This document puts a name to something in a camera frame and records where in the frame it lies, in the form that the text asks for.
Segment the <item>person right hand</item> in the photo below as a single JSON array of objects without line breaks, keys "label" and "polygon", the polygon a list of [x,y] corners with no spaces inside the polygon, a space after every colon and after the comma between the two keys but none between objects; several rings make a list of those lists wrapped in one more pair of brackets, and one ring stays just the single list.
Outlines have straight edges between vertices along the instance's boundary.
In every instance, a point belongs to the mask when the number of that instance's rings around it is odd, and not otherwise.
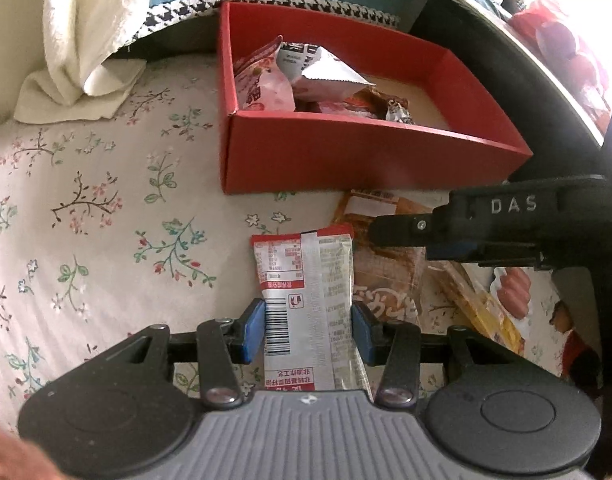
[{"label": "person right hand", "polygon": [[600,393],[600,356],[575,329],[568,305],[563,300],[554,305],[550,325],[566,336],[561,354],[561,378],[591,399],[597,399]]}]

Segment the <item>person left hand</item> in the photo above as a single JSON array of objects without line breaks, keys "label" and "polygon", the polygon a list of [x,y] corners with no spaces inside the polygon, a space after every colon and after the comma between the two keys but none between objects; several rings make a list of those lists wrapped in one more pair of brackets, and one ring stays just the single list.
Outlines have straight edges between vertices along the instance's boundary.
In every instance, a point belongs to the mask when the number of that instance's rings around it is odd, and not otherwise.
[{"label": "person left hand", "polygon": [[49,479],[63,479],[63,474],[44,452],[0,428],[0,480]]}]

